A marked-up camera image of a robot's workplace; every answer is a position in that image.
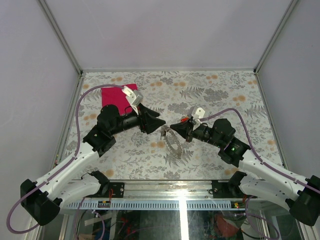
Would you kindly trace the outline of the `large metal keyring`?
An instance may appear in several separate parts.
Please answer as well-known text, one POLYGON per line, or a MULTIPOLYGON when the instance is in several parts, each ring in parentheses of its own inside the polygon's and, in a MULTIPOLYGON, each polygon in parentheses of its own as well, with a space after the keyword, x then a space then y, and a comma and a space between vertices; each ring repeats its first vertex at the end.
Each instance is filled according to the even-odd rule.
POLYGON ((181 142, 168 125, 163 125, 160 128, 160 139, 164 141, 166 148, 176 159, 181 159, 184 156, 185 151, 181 142))

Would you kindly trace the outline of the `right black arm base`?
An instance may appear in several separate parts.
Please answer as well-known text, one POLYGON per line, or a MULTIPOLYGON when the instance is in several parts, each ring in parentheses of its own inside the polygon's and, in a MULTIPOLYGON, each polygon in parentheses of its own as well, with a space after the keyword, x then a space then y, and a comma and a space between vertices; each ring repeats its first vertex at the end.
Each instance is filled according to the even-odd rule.
POLYGON ((240 183, 246 176, 245 172, 236 171, 229 180, 212 180, 208 193, 215 199, 243 198, 245 194, 240 190, 240 183))

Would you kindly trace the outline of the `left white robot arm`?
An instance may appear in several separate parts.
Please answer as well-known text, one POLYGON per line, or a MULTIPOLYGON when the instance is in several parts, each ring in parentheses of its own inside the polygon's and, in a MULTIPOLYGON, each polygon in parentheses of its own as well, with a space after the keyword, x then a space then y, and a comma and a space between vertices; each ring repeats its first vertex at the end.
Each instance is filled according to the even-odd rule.
POLYGON ((115 134, 138 127, 151 134, 166 122, 160 114, 142 104, 137 110, 120 115, 113 105, 104 106, 96 125, 76 147, 76 151, 36 181, 26 179, 20 185, 21 206, 40 225, 45 226, 69 203, 87 196, 105 197, 110 190, 108 178, 93 171, 86 179, 69 182, 90 163, 102 157, 116 143, 115 134))

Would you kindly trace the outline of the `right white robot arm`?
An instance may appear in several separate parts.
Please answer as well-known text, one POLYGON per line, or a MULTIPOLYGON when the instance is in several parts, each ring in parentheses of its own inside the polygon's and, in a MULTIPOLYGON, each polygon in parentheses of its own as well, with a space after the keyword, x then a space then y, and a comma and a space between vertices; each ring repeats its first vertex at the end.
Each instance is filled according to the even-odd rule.
POLYGON ((219 148, 218 156, 243 173, 228 184, 233 197, 256 196, 289 211, 299 222, 314 226, 320 216, 320 179, 305 177, 273 162, 262 159, 253 147, 235 137, 236 130, 226 118, 217 119, 212 127, 196 124, 192 119, 170 125, 187 142, 200 140, 219 148))

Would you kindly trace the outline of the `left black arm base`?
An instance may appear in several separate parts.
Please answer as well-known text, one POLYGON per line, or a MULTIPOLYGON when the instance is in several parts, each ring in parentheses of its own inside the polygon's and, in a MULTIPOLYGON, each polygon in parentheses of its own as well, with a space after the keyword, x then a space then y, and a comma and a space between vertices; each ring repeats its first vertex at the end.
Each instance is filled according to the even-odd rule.
POLYGON ((90 195, 91 198, 123 198, 125 192, 124 182, 110 182, 110 180, 100 171, 93 171, 91 176, 97 179, 100 184, 98 191, 90 195))

